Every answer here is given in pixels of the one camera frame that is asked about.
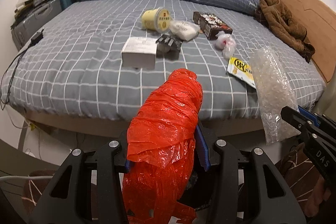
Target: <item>white bag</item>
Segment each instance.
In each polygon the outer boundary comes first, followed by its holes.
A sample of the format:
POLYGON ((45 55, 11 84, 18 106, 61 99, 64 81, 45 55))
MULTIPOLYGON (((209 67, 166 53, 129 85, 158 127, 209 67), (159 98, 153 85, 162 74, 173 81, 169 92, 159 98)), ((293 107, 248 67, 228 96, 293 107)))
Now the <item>white bag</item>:
POLYGON ((219 50, 223 50, 223 57, 231 58, 236 50, 236 41, 232 35, 220 31, 217 35, 216 47, 219 50))
POLYGON ((193 39, 200 30, 200 27, 192 22, 177 20, 172 20, 169 28, 174 35, 185 41, 193 39))

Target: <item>blue gripper pad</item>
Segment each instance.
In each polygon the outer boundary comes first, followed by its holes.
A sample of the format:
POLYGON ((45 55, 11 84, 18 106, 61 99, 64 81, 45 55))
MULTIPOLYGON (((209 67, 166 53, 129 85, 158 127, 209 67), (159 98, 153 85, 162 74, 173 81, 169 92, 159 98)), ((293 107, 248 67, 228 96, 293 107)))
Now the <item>blue gripper pad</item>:
POLYGON ((309 111, 305 110, 304 108, 299 106, 299 111, 300 113, 305 116, 306 118, 308 118, 309 120, 312 120, 314 122, 314 126, 319 127, 319 121, 317 120, 317 117, 313 114, 311 114, 309 111))
POLYGON ((127 173, 129 173, 129 171, 131 170, 132 167, 132 162, 130 160, 126 160, 125 162, 125 169, 127 170, 127 173))
POLYGON ((199 162, 205 171, 210 169, 209 149, 203 137, 200 127, 197 125, 195 129, 196 152, 199 162))

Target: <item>white plastic bag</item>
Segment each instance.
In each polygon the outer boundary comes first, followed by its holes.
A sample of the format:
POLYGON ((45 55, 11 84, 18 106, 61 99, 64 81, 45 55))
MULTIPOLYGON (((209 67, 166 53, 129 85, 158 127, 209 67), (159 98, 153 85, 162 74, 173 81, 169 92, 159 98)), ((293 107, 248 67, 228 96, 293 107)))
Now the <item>white plastic bag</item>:
POLYGON ((172 20, 169 28, 174 35, 185 41, 193 39, 200 30, 200 27, 192 22, 177 20, 172 20))
POLYGON ((297 98, 277 54, 266 46, 249 60, 257 90, 266 143, 271 144, 300 134, 281 118, 281 109, 298 109, 297 98))
POLYGON ((232 35, 220 31, 217 35, 216 47, 223 50, 223 57, 231 58, 235 53, 237 44, 232 35))

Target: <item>bed frame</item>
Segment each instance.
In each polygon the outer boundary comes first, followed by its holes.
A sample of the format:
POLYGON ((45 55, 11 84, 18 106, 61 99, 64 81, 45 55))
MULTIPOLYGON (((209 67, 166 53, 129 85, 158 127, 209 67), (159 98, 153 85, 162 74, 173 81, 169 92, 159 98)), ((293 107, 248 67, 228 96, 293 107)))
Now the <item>bed frame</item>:
POLYGON ((319 73, 329 82, 336 64, 336 13, 320 0, 282 0, 308 31, 315 47, 312 57, 319 73))
MULTIPOLYGON (((320 0, 282 0, 308 30, 310 42, 316 49, 312 60, 325 82, 332 78, 336 64, 336 13, 320 0)), ((85 118, 66 115, 27 112, 17 109, 27 120, 46 132, 60 128, 90 135, 116 137, 127 129, 129 122, 110 121, 101 118, 85 118)), ((226 121, 202 121, 218 136, 235 135, 262 130, 261 119, 229 119, 226 121)))

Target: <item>bubble wrap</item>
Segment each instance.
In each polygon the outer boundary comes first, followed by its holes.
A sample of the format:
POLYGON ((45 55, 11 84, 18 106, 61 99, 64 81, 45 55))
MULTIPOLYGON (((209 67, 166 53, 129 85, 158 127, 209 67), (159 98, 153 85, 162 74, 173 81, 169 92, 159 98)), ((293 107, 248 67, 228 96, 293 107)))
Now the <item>bubble wrap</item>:
POLYGON ((257 89, 266 143, 271 144, 299 135, 297 129, 281 119, 280 112, 283 107, 298 109, 298 105, 275 52, 268 46, 261 48, 251 56, 249 64, 257 89))

